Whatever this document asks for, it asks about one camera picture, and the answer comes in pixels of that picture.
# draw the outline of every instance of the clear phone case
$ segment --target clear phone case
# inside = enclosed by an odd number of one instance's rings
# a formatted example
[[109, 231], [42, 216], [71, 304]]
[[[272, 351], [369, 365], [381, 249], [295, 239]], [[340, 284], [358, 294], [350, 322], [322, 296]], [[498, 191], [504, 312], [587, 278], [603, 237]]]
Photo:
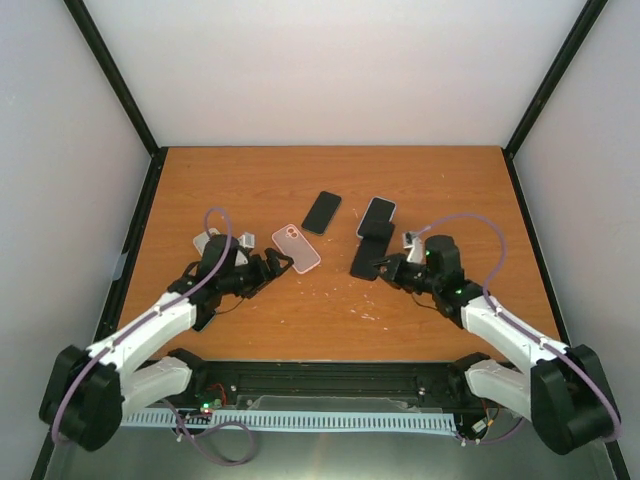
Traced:
[[320, 264], [320, 255], [295, 225], [285, 225], [274, 232], [271, 239], [282, 253], [293, 258], [293, 268], [296, 272], [307, 273]]

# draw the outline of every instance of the black smartphone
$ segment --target black smartphone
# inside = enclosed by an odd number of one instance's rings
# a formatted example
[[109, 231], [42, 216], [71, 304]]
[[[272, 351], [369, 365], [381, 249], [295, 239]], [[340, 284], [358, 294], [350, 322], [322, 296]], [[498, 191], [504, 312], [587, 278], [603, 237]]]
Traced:
[[362, 238], [362, 232], [367, 230], [371, 223], [374, 222], [390, 222], [393, 214], [396, 212], [396, 204], [386, 198], [373, 197], [369, 202], [367, 211], [365, 212], [356, 235]]
[[373, 282], [378, 278], [378, 270], [373, 261], [384, 257], [393, 237], [395, 225], [391, 222], [371, 222], [362, 229], [362, 240], [356, 250], [349, 274]]
[[301, 227], [307, 232], [324, 235], [331, 223], [331, 219], [340, 206], [340, 202], [342, 202], [342, 198], [338, 195], [324, 191], [320, 192], [316, 201], [313, 202], [311, 210], [302, 221]]

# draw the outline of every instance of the cable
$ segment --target cable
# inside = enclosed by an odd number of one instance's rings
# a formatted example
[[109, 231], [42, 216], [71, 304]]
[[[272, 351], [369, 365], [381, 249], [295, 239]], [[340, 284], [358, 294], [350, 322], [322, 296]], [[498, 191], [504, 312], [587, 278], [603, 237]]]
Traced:
[[414, 296], [415, 294], [411, 294], [411, 299], [413, 300], [413, 302], [418, 305], [419, 307], [422, 308], [430, 308], [431, 310], [435, 310], [436, 312], [438, 311], [438, 309], [436, 307], [432, 307], [431, 305], [425, 305], [424, 303], [420, 303], [418, 301], [418, 299]]
[[[222, 263], [224, 262], [224, 260], [225, 260], [225, 258], [227, 256], [227, 254], [229, 253], [229, 249], [231, 248], [231, 235], [232, 235], [232, 232], [231, 232], [231, 219], [229, 218], [229, 215], [227, 214], [227, 212], [223, 208], [220, 208], [220, 207], [210, 208], [207, 211], [207, 213], [205, 214], [205, 216], [204, 216], [204, 223], [205, 223], [205, 231], [206, 232], [209, 232], [209, 216], [213, 212], [219, 212], [222, 215], [222, 217], [224, 218], [224, 221], [226, 223], [226, 227], [227, 227], [227, 239], [226, 239], [226, 242], [224, 244], [224, 249], [222, 251], [222, 255], [220, 256], [220, 259], [218, 260], [218, 263], [216, 263], [216, 265], [207, 274], [207, 276], [205, 276], [200, 282], [195, 284], [186, 293], [184, 293], [183, 295], [180, 295], [179, 297], [171, 300], [170, 302], [167, 302], [164, 305], [159, 306], [159, 308], [157, 308], [156, 310], [150, 311], [144, 317], [142, 317], [133, 327], [129, 328], [128, 330], [125, 330], [125, 332], [122, 335], [120, 335], [118, 338], [116, 338], [113, 341], [113, 347], [117, 347], [118, 345], [120, 345], [131, 334], [133, 334], [140, 327], [142, 327], [144, 324], [149, 322], [149, 320], [155, 318], [157, 315], [161, 314], [162, 312], [164, 312], [168, 308], [173, 307], [177, 303], [180, 303], [185, 298], [188, 298], [193, 293], [197, 292], [209, 280], [211, 280], [211, 278], [218, 272], [218, 270], [222, 266]], [[73, 394], [76, 392], [76, 390], [80, 386], [80, 383], [82, 383], [82, 381], [85, 379], [85, 377], [91, 371], [91, 369], [100, 361], [100, 359], [102, 357], [104, 357], [107, 353], [109, 353], [109, 351], [110, 351], [110, 348], [109, 347], [105, 347], [98, 354], [96, 354], [96, 356], [94, 356], [91, 360], [89, 360], [89, 363], [87, 363], [87, 365], [85, 365], [85, 367], [80, 371], [78, 376], [71, 383], [69, 389], [67, 390], [67, 393], [65, 393], [64, 397], [62, 398], [62, 401], [60, 402], [60, 406], [58, 407], [56, 415], [53, 418], [53, 423], [51, 424], [51, 439], [53, 440], [53, 442], [56, 445], [64, 445], [64, 444], [70, 443], [68, 440], [64, 440], [60, 436], [60, 423], [62, 422], [62, 416], [64, 415], [64, 412], [67, 409], [67, 407], [69, 406], [69, 402], [71, 401], [71, 398], [73, 397]]]
[[225, 392], [224, 387], [222, 386], [221, 383], [214, 383], [213, 385], [210, 385], [209, 387], [207, 387], [207, 391], [213, 391], [216, 388], [219, 388], [220, 391], [222, 392], [221, 403], [222, 403], [222, 406], [225, 407], [227, 405], [227, 393]]
[[[504, 265], [504, 262], [505, 262], [505, 260], [507, 258], [507, 241], [506, 241], [506, 239], [504, 237], [504, 234], [502, 233], [502, 230], [500, 230], [500, 227], [498, 227], [495, 223], [493, 223], [491, 220], [489, 220], [485, 216], [478, 215], [476, 213], [466, 213], [465, 212], [465, 213], [456, 213], [456, 214], [453, 214], [453, 215], [448, 215], [446, 217], [440, 218], [440, 219], [436, 220], [435, 222], [433, 222], [432, 224], [427, 225], [426, 227], [424, 227], [419, 232], [417, 232], [416, 236], [420, 236], [423, 233], [433, 229], [434, 227], [437, 227], [438, 225], [441, 225], [441, 224], [446, 223], [446, 222], [448, 222], [450, 220], [455, 220], [455, 219], [458, 219], [458, 218], [475, 218], [477, 220], [480, 220], [480, 221], [486, 223], [487, 225], [489, 225], [489, 227], [491, 227], [491, 229], [496, 233], [496, 235], [498, 235], [498, 239], [500, 240], [500, 248], [501, 248], [500, 260], [498, 260], [498, 264], [494, 267], [493, 270], [491, 270], [491, 272], [487, 276], [487, 279], [484, 281], [484, 284], [482, 285], [482, 294], [483, 294], [484, 299], [486, 300], [487, 304], [491, 307], [491, 309], [494, 311], [494, 313], [497, 316], [499, 316], [501, 319], [503, 319], [505, 322], [507, 322], [511, 327], [516, 329], [518, 332], [520, 332], [521, 334], [523, 334], [525, 337], [529, 338], [533, 342], [539, 343], [542, 348], [544, 348], [548, 352], [551, 352], [553, 355], [558, 357], [560, 359], [560, 361], [562, 361], [571, 370], [573, 370], [573, 372], [575, 372], [575, 374], [578, 375], [580, 377], [580, 379], [591, 389], [591, 391], [598, 398], [600, 403], [602, 403], [604, 408], [607, 410], [607, 413], [609, 414], [609, 417], [611, 418], [611, 422], [613, 423], [613, 430], [612, 430], [611, 434], [606, 436], [606, 437], [602, 437], [602, 441], [603, 442], [613, 442], [613, 441], [617, 440], [618, 438], [620, 438], [620, 435], [622, 434], [622, 428], [621, 428], [622, 426], [620, 424], [620, 419], [618, 418], [618, 415], [617, 415], [615, 409], [613, 408], [613, 405], [611, 405], [611, 402], [609, 401], [609, 399], [605, 396], [604, 393], [602, 393], [602, 390], [600, 390], [598, 388], [598, 386], [594, 383], [594, 381], [591, 380], [589, 378], [589, 376], [580, 367], [578, 367], [578, 365], [576, 365], [575, 362], [573, 362], [573, 360], [571, 360], [569, 357], [567, 357], [564, 353], [562, 353], [557, 348], [554, 348], [551, 345], [545, 343], [543, 341], [543, 337], [539, 337], [538, 335], [536, 335], [534, 333], [531, 333], [529, 330], [527, 330], [526, 328], [522, 327], [519, 323], [513, 321], [511, 319], [511, 317], [509, 317], [506, 313], [504, 313], [507, 310], [503, 309], [502, 307], [500, 307], [500, 310], [498, 310], [498, 306], [493, 303], [493, 300], [491, 300], [491, 296], [489, 295], [489, 283], [498, 274], [500, 269], [502, 269], [502, 266]], [[511, 432], [508, 432], [507, 434], [505, 434], [501, 438], [504, 438], [504, 437], [507, 437], [507, 436], [510, 437], [511, 436]]]
[[[193, 445], [193, 447], [196, 450], [198, 450], [198, 452], [200, 452], [202, 456], [204, 456], [210, 462], [223, 467], [235, 467], [238, 465], [244, 465], [245, 463], [251, 461], [256, 456], [256, 453], [258, 451], [258, 444], [256, 443], [255, 433], [252, 432], [249, 429], [249, 427], [247, 427], [245, 424], [240, 422], [235, 422], [235, 421], [224, 422], [219, 425], [216, 425], [215, 427], [208, 428], [204, 432], [198, 433], [197, 435], [191, 435], [187, 425], [184, 423], [184, 420], [182, 419], [182, 416], [180, 415], [178, 410], [176, 410], [176, 408], [167, 400], [163, 400], [162, 402], [167, 406], [167, 408], [169, 408], [169, 410], [171, 410], [171, 412], [173, 412], [173, 415], [176, 417], [176, 425], [178, 430], [180, 430], [182, 434], [185, 436], [185, 438], [189, 440], [191, 445]], [[216, 455], [207, 453], [207, 451], [205, 451], [196, 440], [197, 438], [203, 438], [209, 435], [213, 435], [214, 433], [219, 432], [225, 427], [239, 427], [240, 429], [244, 430], [247, 433], [247, 437], [249, 438], [249, 451], [240, 460], [227, 460], [224, 458], [220, 458]]]
[[500, 413], [500, 409], [502, 408], [502, 406], [499, 403], [496, 403], [496, 413], [495, 415], [491, 418], [491, 422], [495, 422], [496, 419], [498, 418], [498, 414]]
[[244, 298], [241, 298], [240, 301], [238, 303], [236, 303], [233, 307], [231, 307], [229, 310], [223, 310], [222, 312], [216, 312], [216, 316], [222, 315], [223, 313], [233, 312], [236, 308], [238, 308], [240, 306], [240, 304], [242, 302], [244, 302]]
[[489, 422], [493, 423], [493, 420], [489, 417], [489, 408], [487, 407], [487, 402], [484, 401], [484, 398], [480, 399], [482, 403], [482, 410], [484, 410], [484, 418], [487, 419], [487, 428], [490, 427]]
[[[518, 433], [522, 427], [524, 427], [525, 421], [524, 421], [524, 417], [520, 417], [520, 420], [518, 420], [518, 423], [516, 423], [513, 428], [511, 430], [509, 430], [507, 433], [505, 433], [504, 435], [498, 437], [498, 438], [492, 438], [490, 440], [482, 440], [480, 442], [478, 442], [478, 445], [495, 445], [497, 443], [502, 443], [505, 440], [509, 440], [511, 437], [513, 437], [516, 433]], [[464, 446], [467, 442], [467, 439], [464, 438], [462, 435], [460, 435], [458, 432], [455, 432], [455, 437], [460, 440], [462, 442], [462, 445]]]

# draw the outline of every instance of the orange wooden tabletop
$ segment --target orange wooden tabletop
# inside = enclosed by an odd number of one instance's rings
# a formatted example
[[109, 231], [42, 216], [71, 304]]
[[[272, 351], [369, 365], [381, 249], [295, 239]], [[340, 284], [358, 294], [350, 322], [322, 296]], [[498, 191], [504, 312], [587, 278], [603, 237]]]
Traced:
[[[382, 280], [349, 275], [356, 228], [372, 196], [396, 202], [396, 230], [387, 253], [402, 251], [402, 232], [445, 215], [474, 212], [504, 230], [506, 264], [491, 285], [501, 303], [558, 338], [551, 310], [498, 147], [208, 147], [171, 148], [160, 178], [120, 327], [148, 309], [186, 265], [199, 258], [192, 240], [214, 205], [229, 212], [235, 236], [256, 234], [256, 252], [271, 234], [300, 225], [321, 190], [342, 197], [324, 236], [305, 233], [319, 267], [290, 270], [217, 317], [203, 332], [185, 332], [160, 353], [182, 347], [205, 359], [450, 361], [497, 352], [436, 311]], [[213, 224], [224, 230], [220, 218]], [[495, 233], [473, 219], [434, 233], [452, 235], [467, 277], [482, 283], [495, 266]], [[421, 302], [430, 304], [427, 295]], [[238, 299], [225, 297], [222, 309]]]

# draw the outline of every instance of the gray wall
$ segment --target gray wall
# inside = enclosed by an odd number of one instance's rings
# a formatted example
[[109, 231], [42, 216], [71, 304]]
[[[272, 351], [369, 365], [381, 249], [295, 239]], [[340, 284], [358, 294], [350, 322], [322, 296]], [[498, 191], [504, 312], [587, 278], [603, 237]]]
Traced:
[[640, 2], [609, 2], [516, 157], [571, 338], [597, 350], [616, 395], [632, 478], [640, 478], [639, 23]]
[[162, 145], [504, 145], [583, 5], [87, 1]]
[[30, 475], [53, 360], [95, 330], [148, 156], [62, 1], [0, 15], [0, 478]]

